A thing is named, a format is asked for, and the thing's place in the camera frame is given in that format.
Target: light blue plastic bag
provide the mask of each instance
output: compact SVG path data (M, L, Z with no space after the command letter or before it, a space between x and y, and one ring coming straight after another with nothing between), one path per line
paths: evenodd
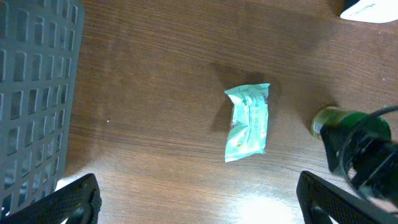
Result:
M225 93L234 103L225 162L266 153L269 84L237 86Z

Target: gray basket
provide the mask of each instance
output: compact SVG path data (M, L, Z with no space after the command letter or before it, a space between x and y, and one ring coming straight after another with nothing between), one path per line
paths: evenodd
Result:
M63 176L84 16L76 0L0 1L1 218Z

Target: green can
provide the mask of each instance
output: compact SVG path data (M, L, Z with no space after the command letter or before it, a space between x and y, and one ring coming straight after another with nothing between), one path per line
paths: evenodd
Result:
M359 111L345 111L335 106L327 107L318 112L312 120L311 134L319 141L322 141L321 128L324 125L327 126L344 126L346 128L352 128L361 119L369 116L366 113ZM381 118L375 119L367 124L376 133L379 133L380 137L391 139L391 130L386 121Z

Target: black cable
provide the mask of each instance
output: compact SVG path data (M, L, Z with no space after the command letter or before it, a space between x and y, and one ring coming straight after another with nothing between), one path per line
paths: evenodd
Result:
M354 134L356 134L356 132L359 131L369 120L371 120L373 118L378 118L386 113L390 113L393 111L398 111L398 105L388 106L386 108L380 109L378 111L371 113L369 116L361 119L360 121L358 121L358 123L347 134L347 138L346 138L345 142L343 143L343 147L341 148L341 151L339 152L339 168L340 168L341 174L343 175L344 179L346 179L348 185L355 191L355 193L357 193L358 196L365 201L369 201L368 198L366 198L366 196L362 192L360 192L359 190L357 190L354 187L354 185L351 183L351 181L348 177L348 170L346 170L345 165L344 165L344 157L346 154L346 150L347 150L347 147L350 144L351 139L354 136Z

